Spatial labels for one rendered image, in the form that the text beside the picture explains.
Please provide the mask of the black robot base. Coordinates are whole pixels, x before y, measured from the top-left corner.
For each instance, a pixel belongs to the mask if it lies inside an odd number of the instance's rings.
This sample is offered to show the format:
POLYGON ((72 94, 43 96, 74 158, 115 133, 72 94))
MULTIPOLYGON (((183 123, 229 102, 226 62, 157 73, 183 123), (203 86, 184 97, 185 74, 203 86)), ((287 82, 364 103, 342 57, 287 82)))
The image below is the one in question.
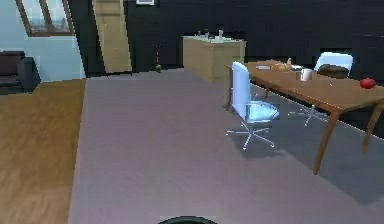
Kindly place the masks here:
POLYGON ((217 224, 216 222, 204 217, 197 216, 179 216, 166 219, 158 224, 217 224))

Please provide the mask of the pale blue swivel chair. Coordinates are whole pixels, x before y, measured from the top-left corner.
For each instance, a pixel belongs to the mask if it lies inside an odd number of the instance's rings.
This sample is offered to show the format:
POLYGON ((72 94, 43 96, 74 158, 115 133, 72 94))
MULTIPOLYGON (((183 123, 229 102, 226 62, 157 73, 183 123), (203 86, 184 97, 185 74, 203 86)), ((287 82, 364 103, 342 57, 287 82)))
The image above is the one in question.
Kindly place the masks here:
POLYGON ((270 126, 268 126, 268 123, 279 117, 279 109, 268 102, 252 99, 250 73, 244 64, 235 61, 232 63, 231 70, 231 108, 241 119, 241 126, 244 130, 227 130, 226 135, 247 134, 247 139, 242 147, 243 150, 247 149, 248 143, 253 137, 268 143, 271 147, 274 147, 275 143, 260 136, 259 132, 269 131, 270 126))
MULTIPOLYGON (((319 67, 323 64, 330 64, 330 65, 345 67, 349 70, 349 74, 350 74, 352 70, 352 65, 353 65, 353 56, 347 53, 323 52, 320 54, 315 64, 314 71, 317 72, 319 67)), ((309 121, 312 118, 325 121, 325 117, 326 117, 326 114, 321 112, 316 112, 314 105, 312 105, 310 108, 302 106, 299 112, 292 111, 292 112, 289 112, 288 115, 297 115, 297 116, 305 117, 306 118, 306 121, 304 123, 305 126, 308 125, 309 121)))

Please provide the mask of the light wooden cabinet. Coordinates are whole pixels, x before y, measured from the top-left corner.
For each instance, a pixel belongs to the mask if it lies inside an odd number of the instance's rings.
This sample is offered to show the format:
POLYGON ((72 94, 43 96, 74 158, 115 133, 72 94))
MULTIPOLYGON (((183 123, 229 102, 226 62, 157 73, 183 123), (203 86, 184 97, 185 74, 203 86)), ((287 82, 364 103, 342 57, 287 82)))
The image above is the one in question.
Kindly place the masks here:
POLYGON ((226 77, 226 65, 244 62, 246 42, 241 39, 184 36, 182 42, 184 69, 210 83, 226 77))

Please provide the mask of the light wooden room door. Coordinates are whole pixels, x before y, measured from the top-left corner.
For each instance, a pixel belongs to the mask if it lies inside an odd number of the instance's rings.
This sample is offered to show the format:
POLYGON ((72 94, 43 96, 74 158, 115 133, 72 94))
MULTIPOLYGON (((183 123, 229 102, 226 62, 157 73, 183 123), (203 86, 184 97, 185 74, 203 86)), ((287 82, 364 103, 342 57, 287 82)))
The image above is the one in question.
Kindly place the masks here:
POLYGON ((92 0, 107 73, 132 70, 123 0, 92 0))

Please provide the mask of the brown wooden dining table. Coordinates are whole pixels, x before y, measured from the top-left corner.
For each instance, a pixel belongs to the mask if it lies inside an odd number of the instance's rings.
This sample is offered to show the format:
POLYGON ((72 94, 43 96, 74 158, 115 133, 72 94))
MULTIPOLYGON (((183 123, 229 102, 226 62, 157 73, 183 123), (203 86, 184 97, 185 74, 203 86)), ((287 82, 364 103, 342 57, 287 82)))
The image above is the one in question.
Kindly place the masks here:
POLYGON ((330 113, 314 161, 313 174, 317 175, 330 136, 341 114, 373 105, 362 151, 365 152, 375 124, 384 112, 384 87, 364 89, 357 80, 335 79, 313 72, 309 81, 301 81, 293 71, 260 70, 257 65, 271 65, 273 60, 246 63, 250 80, 270 91, 286 94, 330 113))

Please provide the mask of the dark brown bowl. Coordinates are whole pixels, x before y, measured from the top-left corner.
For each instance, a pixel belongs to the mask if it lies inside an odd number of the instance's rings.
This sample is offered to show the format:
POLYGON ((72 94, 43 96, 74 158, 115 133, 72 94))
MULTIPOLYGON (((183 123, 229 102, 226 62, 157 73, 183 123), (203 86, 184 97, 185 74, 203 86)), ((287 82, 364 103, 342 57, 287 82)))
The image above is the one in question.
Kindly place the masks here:
POLYGON ((348 77, 349 70, 342 66, 323 64, 317 70, 317 73, 336 79, 344 79, 348 77))

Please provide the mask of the brown framed window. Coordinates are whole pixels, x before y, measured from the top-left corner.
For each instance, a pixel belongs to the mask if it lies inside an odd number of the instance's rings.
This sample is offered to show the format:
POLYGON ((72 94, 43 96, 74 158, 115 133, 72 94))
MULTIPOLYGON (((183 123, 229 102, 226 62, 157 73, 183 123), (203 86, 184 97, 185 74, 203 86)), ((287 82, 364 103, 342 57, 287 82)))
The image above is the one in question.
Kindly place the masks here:
POLYGON ((73 36, 68 0, 15 0, 29 37, 73 36))

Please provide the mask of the red apple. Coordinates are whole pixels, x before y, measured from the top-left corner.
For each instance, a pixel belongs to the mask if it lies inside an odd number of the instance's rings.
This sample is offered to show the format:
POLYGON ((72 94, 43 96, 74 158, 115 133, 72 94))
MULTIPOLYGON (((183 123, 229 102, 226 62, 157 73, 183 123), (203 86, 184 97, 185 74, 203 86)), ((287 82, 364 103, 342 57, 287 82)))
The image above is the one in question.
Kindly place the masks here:
POLYGON ((365 78, 360 81, 360 87, 364 89, 371 89, 376 85, 376 81, 371 78, 365 78))

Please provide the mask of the dark sofa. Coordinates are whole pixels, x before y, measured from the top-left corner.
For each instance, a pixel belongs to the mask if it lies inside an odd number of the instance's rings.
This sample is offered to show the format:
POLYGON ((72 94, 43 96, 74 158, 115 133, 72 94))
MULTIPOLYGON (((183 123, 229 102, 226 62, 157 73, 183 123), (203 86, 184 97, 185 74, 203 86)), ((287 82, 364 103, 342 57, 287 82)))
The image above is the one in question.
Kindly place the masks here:
POLYGON ((20 87, 29 93, 40 83, 33 57, 27 57, 24 51, 0 51, 0 88, 20 87))

